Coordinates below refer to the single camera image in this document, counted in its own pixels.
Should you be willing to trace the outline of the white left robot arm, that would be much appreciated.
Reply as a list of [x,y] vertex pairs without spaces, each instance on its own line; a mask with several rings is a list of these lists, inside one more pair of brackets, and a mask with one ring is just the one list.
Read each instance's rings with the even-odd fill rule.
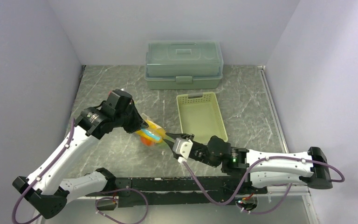
[[103,196],[111,195],[117,190],[116,177],[105,168],[80,178],[65,176],[70,167],[101,138],[115,128],[123,128],[131,134],[148,124],[140,116],[131,94],[116,89],[108,98],[97,106],[84,109],[76,119],[72,119],[68,135],[57,149],[28,176],[18,176],[13,187],[21,194],[12,211],[12,222],[18,223],[16,213],[20,202],[26,199],[40,216],[52,218],[69,202],[100,192]]

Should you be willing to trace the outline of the orange fruit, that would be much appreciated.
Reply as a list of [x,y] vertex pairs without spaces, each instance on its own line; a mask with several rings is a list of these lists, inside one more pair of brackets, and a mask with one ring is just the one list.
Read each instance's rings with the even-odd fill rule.
[[140,140],[141,140],[141,142],[142,142],[145,146],[151,147],[151,146],[154,146],[154,145],[155,145],[155,143],[154,143],[152,140],[150,140],[150,139],[141,137]]

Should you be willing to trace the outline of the clear zip bag blue zipper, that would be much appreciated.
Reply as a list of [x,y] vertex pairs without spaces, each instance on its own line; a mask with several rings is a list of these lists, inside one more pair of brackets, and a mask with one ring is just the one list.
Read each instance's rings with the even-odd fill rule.
[[142,113],[141,117],[148,124],[147,128],[136,131],[138,139],[147,147],[161,146],[166,138],[166,130],[155,123],[149,116]]

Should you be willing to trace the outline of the yellow banana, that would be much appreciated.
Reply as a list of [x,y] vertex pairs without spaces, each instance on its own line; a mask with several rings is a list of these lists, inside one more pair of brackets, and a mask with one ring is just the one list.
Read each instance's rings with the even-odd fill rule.
[[150,139],[153,142],[162,141],[162,139],[165,137],[165,129],[151,120],[147,120],[146,123],[148,124],[148,127],[136,131],[135,134],[139,135],[140,137]]

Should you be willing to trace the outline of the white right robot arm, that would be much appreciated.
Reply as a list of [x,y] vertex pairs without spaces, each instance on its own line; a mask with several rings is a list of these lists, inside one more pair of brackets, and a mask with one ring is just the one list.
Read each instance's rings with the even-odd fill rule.
[[164,142],[178,162],[191,159],[240,178],[238,187],[244,194],[255,188],[290,183],[311,189],[333,187],[327,158],[318,147],[293,154],[266,153],[234,147],[217,136],[202,144],[194,140],[194,135],[185,133],[167,133]]

